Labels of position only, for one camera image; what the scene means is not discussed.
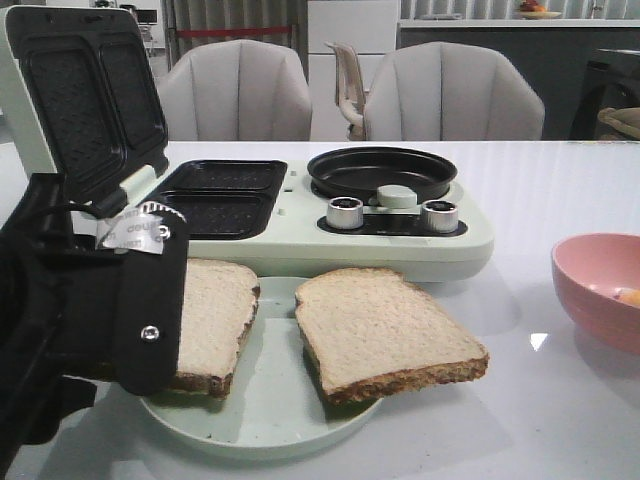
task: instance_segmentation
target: white plate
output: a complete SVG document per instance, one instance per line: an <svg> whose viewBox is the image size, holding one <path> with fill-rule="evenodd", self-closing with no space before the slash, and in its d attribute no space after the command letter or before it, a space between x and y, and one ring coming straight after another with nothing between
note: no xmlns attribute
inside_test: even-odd
<svg viewBox="0 0 640 480"><path fill-rule="evenodd" d="M191 445L254 460L311 453L364 425L380 400L334 407L316 389L294 316L304 281L260 279L258 313L226 400L164 392L142 399L151 415Z"/></svg>
<svg viewBox="0 0 640 480"><path fill-rule="evenodd" d="M518 12L520 16L528 20L542 20L545 18L556 18L562 15L562 12Z"/></svg>

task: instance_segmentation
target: chair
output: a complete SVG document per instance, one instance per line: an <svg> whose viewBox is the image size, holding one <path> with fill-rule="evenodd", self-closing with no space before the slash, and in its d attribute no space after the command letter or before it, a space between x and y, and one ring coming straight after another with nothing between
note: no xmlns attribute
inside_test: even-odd
<svg viewBox="0 0 640 480"><path fill-rule="evenodd" d="M544 105L501 53L433 42L388 53L364 109L367 140L539 140Z"/></svg>
<svg viewBox="0 0 640 480"><path fill-rule="evenodd" d="M344 43L329 43L336 56L336 106L349 122L349 140L364 140L364 104L366 92L362 82L360 62L354 48Z"/></svg>
<svg viewBox="0 0 640 480"><path fill-rule="evenodd" d="M170 140L309 140L309 87L290 48L254 40L196 47L157 89Z"/></svg>

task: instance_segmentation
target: bread slice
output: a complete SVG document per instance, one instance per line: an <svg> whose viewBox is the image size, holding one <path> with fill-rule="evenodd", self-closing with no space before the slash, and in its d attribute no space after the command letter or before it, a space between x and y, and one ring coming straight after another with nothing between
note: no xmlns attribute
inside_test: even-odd
<svg viewBox="0 0 640 480"><path fill-rule="evenodd" d="M229 394L238 356L258 308L258 277L249 268L190 258L173 390Z"/></svg>
<svg viewBox="0 0 640 480"><path fill-rule="evenodd" d="M296 290L296 318L333 404L474 380L489 353L434 299L384 268L346 268Z"/></svg>

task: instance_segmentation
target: pink bowl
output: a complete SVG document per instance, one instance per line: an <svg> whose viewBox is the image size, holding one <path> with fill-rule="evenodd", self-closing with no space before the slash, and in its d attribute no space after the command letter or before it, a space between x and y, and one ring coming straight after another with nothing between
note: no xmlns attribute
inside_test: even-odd
<svg viewBox="0 0 640 480"><path fill-rule="evenodd" d="M553 283L569 316L612 347L640 354L640 308L616 300L640 289L640 236L592 233L567 238L551 253Z"/></svg>

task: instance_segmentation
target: frying pan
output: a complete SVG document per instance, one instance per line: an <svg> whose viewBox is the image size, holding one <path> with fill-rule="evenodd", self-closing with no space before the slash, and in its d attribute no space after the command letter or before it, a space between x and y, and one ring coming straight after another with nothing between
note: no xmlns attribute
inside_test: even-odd
<svg viewBox="0 0 640 480"><path fill-rule="evenodd" d="M403 185L418 203L440 198L458 173L449 160L432 153L396 147L355 147L334 150L307 165L317 190L329 197L349 196L375 205L383 185Z"/></svg>

